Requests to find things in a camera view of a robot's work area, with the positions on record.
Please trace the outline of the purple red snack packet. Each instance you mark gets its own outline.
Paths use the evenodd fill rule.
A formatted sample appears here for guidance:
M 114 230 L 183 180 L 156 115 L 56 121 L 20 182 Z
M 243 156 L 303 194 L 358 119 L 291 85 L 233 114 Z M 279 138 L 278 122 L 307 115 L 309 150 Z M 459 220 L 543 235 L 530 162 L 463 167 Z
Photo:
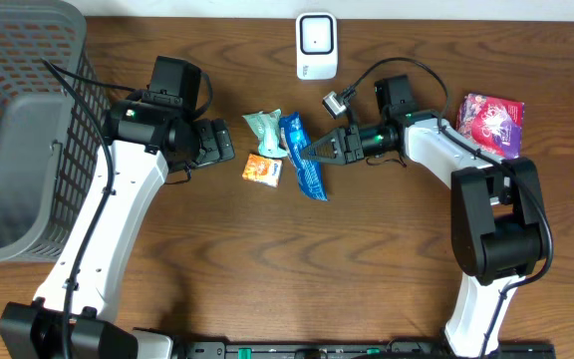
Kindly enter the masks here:
M 459 107 L 456 130 L 489 153 L 516 159 L 523 120 L 522 102 L 469 93 Z

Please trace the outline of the blue Oreo cookie packet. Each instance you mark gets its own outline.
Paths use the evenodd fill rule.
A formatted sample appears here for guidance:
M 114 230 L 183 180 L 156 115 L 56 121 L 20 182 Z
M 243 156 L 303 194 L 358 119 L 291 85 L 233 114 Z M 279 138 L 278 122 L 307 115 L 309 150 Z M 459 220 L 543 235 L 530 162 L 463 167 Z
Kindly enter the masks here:
M 295 168 L 299 188 L 311 199 L 327 201 L 320 165 L 317 162 L 304 160 L 301 156 L 301 151 L 311 144 L 311 140 L 300 115 L 293 113 L 281 117 L 278 125 L 281 145 Z

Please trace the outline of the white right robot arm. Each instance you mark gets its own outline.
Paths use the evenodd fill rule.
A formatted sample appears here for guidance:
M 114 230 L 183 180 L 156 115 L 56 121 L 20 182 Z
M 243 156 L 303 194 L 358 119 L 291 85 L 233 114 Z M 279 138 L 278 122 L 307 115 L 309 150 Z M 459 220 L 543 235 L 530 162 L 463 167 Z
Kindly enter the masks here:
M 396 152 L 428 169 L 450 190 L 451 246 L 462 271 L 454 311 L 443 330 L 448 351 L 483 358 L 498 348 L 498 331 L 516 290 L 541 279 L 553 257 L 536 166 L 484 151 L 435 110 L 420 110 L 407 76 L 375 84 L 381 120 L 360 127 L 351 107 L 356 88 L 322 101 L 348 124 L 301 150 L 304 160 L 348 165 Z

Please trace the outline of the mint green snack packet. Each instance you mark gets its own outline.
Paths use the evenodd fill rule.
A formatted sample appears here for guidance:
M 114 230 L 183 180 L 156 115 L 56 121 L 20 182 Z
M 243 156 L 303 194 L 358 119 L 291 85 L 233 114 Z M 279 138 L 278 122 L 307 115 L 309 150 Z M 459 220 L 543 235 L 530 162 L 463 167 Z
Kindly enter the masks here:
M 260 156 L 271 159 L 282 159 L 288 156 L 280 142 L 280 109 L 270 113 L 258 112 L 243 115 L 242 118 L 259 141 L 258 153 Z

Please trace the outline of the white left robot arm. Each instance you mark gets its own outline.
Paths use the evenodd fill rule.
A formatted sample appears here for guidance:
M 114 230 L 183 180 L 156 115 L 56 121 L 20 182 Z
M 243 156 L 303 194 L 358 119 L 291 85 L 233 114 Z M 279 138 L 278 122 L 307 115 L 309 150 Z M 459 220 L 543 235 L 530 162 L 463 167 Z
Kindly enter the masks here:
M 0 335 L 13 358 L 182 358 L 183 344 L 115 324 L 144 216 L 170 173 L 233 159 L 222 119 L 179 98 L 121 100 L 107 111 L 94 179 L 67 244 L 30 304 L 10 302 Z

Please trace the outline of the orange snack packet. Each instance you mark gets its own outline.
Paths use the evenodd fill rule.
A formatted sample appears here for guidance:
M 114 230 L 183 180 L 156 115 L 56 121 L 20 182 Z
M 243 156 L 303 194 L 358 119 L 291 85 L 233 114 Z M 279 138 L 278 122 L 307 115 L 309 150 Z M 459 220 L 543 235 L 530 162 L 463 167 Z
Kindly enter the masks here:
M 277 187 L 280 181 L 282 165 L 281 160 L 250 154 L 247 158 L 242 178 Z

